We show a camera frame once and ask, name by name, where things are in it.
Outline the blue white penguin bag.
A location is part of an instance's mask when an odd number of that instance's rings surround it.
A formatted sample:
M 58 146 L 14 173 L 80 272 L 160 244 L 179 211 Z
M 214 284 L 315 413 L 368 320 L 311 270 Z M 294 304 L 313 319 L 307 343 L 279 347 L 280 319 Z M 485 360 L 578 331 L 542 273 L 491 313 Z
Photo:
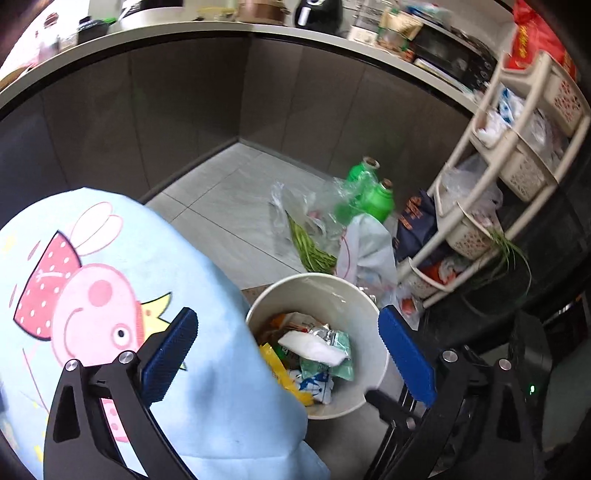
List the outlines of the blue white penguin bag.
M 308 378 L 305 378 L 300 370 L 290 370 L 288 374 L 294 382 L 295 392 L 301 395 L 305 406 L 315 403 L 322 405 L 332 403 L 334 381 L 328 372 L 318 372 Z

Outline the yellow snack wrapper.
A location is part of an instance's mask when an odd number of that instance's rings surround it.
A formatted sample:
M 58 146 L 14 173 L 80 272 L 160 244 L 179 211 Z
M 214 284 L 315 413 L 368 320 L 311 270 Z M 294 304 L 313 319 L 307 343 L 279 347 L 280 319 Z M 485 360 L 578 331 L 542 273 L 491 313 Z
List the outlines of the yellow snack wrapper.
M 284 390 L 293 394 L 304 407 L 314 404 L 314 398 L 312 398 L 311 393 L 298 389 L 297 384 L 290 377 L 290 373 L 284 368 L 279 356 L 276 355 L 276 352 L 269 343 L 260 345 L 259 353 L 262 355 L 263 360 L 266 361 L 267 366 L 270 367 L 274 378 L 276 378 L 277 382 L 280 383 L 280 386 L 283 387 Z

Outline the white fish snack wrapper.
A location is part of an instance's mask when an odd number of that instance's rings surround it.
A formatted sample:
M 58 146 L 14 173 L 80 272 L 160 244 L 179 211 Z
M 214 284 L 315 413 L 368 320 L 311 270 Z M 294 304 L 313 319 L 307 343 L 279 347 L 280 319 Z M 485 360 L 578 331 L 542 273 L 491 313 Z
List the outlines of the white fish snack wrapper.
M 290 312 L 284 315 L 280 329 L 296 330 L 307 333 L 312 329 L 320 328 L 322 326 L 324 326 L 324 324 L 311 315 L 301 312 Z

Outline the orange black snack bag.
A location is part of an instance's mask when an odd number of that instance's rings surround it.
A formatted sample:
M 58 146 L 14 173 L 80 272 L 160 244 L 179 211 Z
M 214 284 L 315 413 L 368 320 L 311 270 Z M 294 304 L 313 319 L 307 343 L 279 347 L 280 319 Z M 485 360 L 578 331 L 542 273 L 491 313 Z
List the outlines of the orange black snack bag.
M 267 320 L 266 324 L 256 333 L 256 343 L 276 345 L 287 331 L 294 330 L 293 322 L 287 316 L 287 313 L 281 313 Z

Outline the silver green foil wrapper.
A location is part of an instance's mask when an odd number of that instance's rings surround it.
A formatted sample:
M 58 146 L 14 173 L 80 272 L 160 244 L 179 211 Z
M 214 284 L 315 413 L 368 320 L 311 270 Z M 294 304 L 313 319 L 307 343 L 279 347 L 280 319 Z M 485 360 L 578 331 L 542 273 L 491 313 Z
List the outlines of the silver green foil wrapper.
M 353 381 L 355 370 L 349 335 L 325 325 L 311 329 L 308 336 L 311 336 L 311 341 L 300 357 L 301 374 L 304 378 L 328 373 L 335 378 Z

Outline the white tissue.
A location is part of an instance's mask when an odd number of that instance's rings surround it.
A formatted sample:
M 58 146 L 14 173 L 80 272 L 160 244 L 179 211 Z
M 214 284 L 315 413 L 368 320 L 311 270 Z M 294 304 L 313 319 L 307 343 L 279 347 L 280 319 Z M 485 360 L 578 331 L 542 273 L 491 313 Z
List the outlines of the white tissue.
M 300 331 L 287 331 L 277 342 L 281 347 L 297 354 L 305 360 L 310 360 L 335 367 L 349 359 L 349 354 L 322 340 L 322 338 Z

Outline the white trash bin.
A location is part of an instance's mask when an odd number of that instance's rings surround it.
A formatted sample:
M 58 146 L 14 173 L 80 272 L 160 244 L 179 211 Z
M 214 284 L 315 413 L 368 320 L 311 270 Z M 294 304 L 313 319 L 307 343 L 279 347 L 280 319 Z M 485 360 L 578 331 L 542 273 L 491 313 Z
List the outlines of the white trash bin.
M 358 287 L 321 273 L 267 287 L 246 316 L 260 352 L 286 379 L 311 420 L 346 416 L 384 380 L 389 354 L 379 309 Z

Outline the dark kitchen cabinets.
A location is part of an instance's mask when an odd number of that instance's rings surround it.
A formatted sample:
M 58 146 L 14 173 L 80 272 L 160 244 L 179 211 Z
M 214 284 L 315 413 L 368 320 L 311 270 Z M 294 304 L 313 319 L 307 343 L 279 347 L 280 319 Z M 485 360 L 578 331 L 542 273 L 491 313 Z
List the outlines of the dark kitchen cabinets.
M 1 217 L 91 187 L 145 201 L 244 142 L 345 176 L 381 163 L 406 200 L 470 112 L 413 75 L 342 48 L 255 33 L 175 35 L 43 74 L 1 109 Z

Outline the white plastic shopping bag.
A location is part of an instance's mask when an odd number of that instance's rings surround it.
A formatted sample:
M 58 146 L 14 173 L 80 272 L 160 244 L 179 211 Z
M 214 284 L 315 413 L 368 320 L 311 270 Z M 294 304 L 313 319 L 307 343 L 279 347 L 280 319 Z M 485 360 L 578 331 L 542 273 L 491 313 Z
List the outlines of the white plastic shopping bag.
M 335 276 L 359 287 L 380 307 L 393 303 L 398 285 L 392 236 L 369 214 L 356 215 L 342 234 Z

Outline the blue cartoon pig tablecloth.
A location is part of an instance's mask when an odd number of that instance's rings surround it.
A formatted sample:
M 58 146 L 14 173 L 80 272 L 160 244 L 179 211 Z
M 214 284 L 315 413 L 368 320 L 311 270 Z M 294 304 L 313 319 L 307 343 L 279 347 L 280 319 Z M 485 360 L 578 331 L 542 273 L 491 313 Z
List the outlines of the blue cartoon pig tablecloth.
M 152 415 L 199 479 L 327 479 L 308 417 L 246 326 L 242 292 L 147 207 L 81 188 L 42 199 L 1 229 L 1 431 L 43 475 L 64 365 L 137 351 L 183 308 L 198 334 Z

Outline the dark blue paper bag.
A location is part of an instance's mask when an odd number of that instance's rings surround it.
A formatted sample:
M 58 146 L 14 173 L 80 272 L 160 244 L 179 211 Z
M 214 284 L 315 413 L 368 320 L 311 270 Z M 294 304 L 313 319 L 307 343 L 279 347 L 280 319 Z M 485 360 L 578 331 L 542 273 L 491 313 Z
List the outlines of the dark blue paper bag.
M 417 253 L 437 233 L 436 210 L 433 199 L 421 190 L 411 196 L 399 216 L 393 239 L 394 258 L 398 263 Z

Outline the green plastic bottle front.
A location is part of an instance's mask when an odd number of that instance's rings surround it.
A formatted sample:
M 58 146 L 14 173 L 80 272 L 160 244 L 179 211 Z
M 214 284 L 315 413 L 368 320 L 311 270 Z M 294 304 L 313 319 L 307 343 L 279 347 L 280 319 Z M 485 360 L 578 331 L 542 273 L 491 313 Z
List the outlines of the green plastic bottle front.
M 363 213 L 373 216 L 381 223 L 388 219 L 395 206 L 393 183 L 387 178 L 367 187 L 363 191 L 359 203 L 359 208 Z

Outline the green plastic bottle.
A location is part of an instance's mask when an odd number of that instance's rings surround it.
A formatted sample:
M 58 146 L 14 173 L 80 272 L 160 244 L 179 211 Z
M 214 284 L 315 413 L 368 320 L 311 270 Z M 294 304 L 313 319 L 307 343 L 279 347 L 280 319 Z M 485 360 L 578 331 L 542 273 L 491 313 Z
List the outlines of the green plastic bottle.
M 362 213 L 363 198 L 378 183 L 377 170 L 380 163 L 373 157 L 365 156 L 354 165 L 339 186 L 341 200 L 335 205 L 335 219 L 348 225 L 353 217 Z
M 363 191 L 359 203 L 359 208 L 363 213 L 373 216 L 381 223 L 388 219 L 395 206 L 393 183 L 387 178 L 367 187 Z

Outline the clear bag with green beans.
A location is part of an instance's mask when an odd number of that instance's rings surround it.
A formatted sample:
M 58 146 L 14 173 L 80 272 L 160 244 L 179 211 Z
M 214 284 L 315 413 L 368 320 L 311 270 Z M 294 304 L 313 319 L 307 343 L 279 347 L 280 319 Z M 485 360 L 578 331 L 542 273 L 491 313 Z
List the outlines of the clear bag with green beans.
M 271 224 L 276 235 L 294 247 L 305 271 L 335 272 L 339 243 L 353 216 L 359 189 L 332 178 L 317 190 L 290 188 L 276 182 L 270 190 Z

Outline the green plastic bottle back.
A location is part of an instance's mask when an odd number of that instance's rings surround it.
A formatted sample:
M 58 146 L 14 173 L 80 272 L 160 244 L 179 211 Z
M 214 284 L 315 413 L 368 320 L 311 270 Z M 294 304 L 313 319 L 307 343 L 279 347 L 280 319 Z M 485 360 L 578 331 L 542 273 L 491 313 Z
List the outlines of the green plastic bottle back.
M 348 225 L 353 217 L 362 213 L 363 198 L 378 183 L 377 170 L 380 163 L 373 157 L 365 156 L 354 165 L 339 186 L 341 200 L 335 205 L 335 219 Z

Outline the cream plastic storage rack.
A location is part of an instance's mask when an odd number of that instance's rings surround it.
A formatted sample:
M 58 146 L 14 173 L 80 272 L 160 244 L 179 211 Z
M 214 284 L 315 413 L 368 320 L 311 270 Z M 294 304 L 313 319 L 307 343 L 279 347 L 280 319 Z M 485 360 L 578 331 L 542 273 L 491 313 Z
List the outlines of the cream plastic storage rack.
M 486 143 L 477 133 L 487 125 L 502 88 L 508 88 L 524 101 L 521 115 Z M 549 166 L 526 137 L 536 111 L 554 121 L 568 142 L 556 167 Z M 453 293 L 492 259 L 503 245 L 513 241 L 528 226 L 568 173 L 590 130 L 590 106 L 575 80 L 547 51 L 537 53 L 527 68 L 511 69 L 502 60 L 493 75 L 478 109 L 468 127 L 444 164 L 447 174 L 456 167 L 467 147 L 473 146 L 486 164 L 476 184 L 449 208 L 443 206 L 442 176 L 436 177 L 428 190 L 435 202 L 438 230 L 413 256 L 399 267 L 400 282 L 420 280 L 428 289 L 419 295 L 423 305 L 430 307 Z M 524 211 L 508 227 L 485 226 L 470 209 L 482 199 L 488 187 L 503 181 L 525 204 Z M 470 262 L 468 268 L 448 284 L 424 274 L 420 266 L 442 244 L 448 244 Z

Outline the black microwave oven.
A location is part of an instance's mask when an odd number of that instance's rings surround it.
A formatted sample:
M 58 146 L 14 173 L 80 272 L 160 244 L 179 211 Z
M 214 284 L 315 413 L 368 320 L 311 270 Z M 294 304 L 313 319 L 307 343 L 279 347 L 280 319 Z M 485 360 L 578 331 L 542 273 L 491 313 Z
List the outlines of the black microwave oven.
M 410 42 L 415 59 L 435 66 L 470 90 L 484 91 L 497 66 L 497 58 L 479 39 L 424 23 Z

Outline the snack package on counter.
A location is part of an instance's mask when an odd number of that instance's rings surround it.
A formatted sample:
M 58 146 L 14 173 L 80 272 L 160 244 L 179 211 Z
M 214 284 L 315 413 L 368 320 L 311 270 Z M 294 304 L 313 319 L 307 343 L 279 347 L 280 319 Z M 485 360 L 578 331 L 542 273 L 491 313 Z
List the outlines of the snack package on counter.
M 391 7 L 383 12 L 376 42 L 386 50 L 403 52 L 422 27 L 423 23 L 418 17 Z

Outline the red gift bag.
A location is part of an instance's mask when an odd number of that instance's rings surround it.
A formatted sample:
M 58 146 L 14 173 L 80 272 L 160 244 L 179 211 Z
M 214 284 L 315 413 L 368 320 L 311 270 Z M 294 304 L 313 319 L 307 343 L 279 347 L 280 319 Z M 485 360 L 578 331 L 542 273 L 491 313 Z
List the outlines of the red gift bag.
M 562 42 L 545 20 L 524 0 L 516 0 L 513 18 L 517 30 L 505 66 L 524 70 L 534 63 L 540 51 L 547 52 L 577 80 L 577 68 Z

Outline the black air fryer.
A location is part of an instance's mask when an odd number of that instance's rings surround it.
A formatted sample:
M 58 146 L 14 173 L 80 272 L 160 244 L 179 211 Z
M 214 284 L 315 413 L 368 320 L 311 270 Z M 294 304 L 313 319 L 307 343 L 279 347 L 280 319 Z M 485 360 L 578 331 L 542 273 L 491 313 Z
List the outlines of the black air fryer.
M 294 26 L 336 34 L 342 25 L 342 0 L 301 0 L 294 11 Z

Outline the brown cooking pot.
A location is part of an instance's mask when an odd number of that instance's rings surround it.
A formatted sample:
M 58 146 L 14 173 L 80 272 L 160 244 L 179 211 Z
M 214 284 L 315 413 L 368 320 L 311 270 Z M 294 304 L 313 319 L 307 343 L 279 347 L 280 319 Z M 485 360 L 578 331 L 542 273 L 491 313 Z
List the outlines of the brown cooking pot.
M 242 0 L 238 2 L 238 21 L 252 24 L 283 25 L 290 10 L 283 1 Z

